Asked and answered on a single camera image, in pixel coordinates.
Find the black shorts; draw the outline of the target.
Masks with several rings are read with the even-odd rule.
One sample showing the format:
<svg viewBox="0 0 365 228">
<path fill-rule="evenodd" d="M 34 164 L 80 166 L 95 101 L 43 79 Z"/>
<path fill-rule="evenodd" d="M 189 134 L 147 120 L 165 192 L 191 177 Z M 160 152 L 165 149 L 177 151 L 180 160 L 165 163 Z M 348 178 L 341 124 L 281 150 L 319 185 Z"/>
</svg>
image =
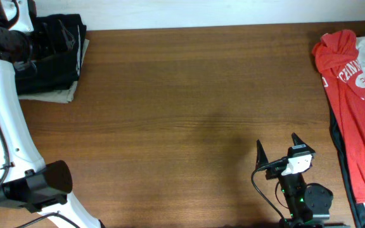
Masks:
<svg viewBox="0 0 365 228">
<path fill-rule="evenodd" d="M 80 49 L 86 39 L 87 26 L 83 24 L 79 14 L 57 14 L 37 17 L 37 22 L 58 22 L 64 26 L 75 38 L 71 51 L 61 51 L 41 60 L 31 60 L 24 70 L 15 71 L 16 91 L 19 95 L 51 92 L 69 89 L 71 84 L 79 80 L 77 64 L 80 61 Z"/>
</svg>

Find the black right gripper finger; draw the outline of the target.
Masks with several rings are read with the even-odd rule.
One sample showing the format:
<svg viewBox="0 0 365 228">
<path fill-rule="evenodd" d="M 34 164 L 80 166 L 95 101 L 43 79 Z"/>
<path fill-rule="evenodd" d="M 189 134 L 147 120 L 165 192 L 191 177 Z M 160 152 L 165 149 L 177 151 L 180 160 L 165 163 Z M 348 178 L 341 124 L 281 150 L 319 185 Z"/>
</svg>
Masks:
<svg viewBox="0 0 365 228">
<path fill-rule="evenodd" d="M 268 159 L 266 156 L 266 153 L 264 151 L 264 148 L 262 146 L 262 143 L 257 140 L 257 158 L 256 158 L 256 164 L 255 164 L 255 168 L 258 169 L 260 167 L 263 167 L 264 165 L 267 165 Z"/>
<path fill-rule="evenodd" d="M 296 133 L 293 132 L 291 134 L 291 138 L 294 143 L 294 145 L 290 148 L 290 155 L 292 157 L 305 155 L 311 155 L 312 157 L 314 157 L 316 152 L 309 145 L 303 142 L 303 140 L 301 140 L 301 138 L 299 138 Z"/>
</svg>

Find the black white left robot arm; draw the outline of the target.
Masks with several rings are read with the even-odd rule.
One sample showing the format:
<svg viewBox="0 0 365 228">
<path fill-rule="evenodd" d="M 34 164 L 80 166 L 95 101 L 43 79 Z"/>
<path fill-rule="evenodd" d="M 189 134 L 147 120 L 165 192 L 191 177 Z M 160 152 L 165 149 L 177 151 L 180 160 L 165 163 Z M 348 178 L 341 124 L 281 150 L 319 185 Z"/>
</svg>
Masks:
<svg viewBox="0 0 365 228">
<path fill-rule="evenodd" d="M 62 161 L 46 164 L 30 136 L 15 85 L 16 60 L 30 61 L 34 42 L 27 31 L 5 28 L 0 1 L 0 206 L 25 208 L 57 227 L 102 227 L 72 191 L 72 176 Z"/>
</svg>

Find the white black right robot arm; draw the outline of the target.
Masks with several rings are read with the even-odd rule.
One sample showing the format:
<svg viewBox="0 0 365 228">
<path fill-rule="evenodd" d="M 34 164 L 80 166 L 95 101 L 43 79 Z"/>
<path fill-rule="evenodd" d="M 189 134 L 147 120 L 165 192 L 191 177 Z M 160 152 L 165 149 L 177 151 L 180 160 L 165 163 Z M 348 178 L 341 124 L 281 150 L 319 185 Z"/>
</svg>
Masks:
<svg viewBox="0 0 365 228">
<path fill-rule="evenodd" d="M 262 143 L 257 141 L 257 159 L 251 182 L 255 190 L 280 216 L 280 227 L 324 227 L 324 222 L 330 218 L 333 193 L 320 184 L 305 182 L 303 173 L 312 167 L 316 152 L 295 133 L 291 138 L 293 146 L 288 148 L 287 155 L 275 161 L 268 161 Z M 278 180 L 290 218 L 285 218 L 257 187 L 254 176 L 263 171 L 267 180 Z"/>
</svg>

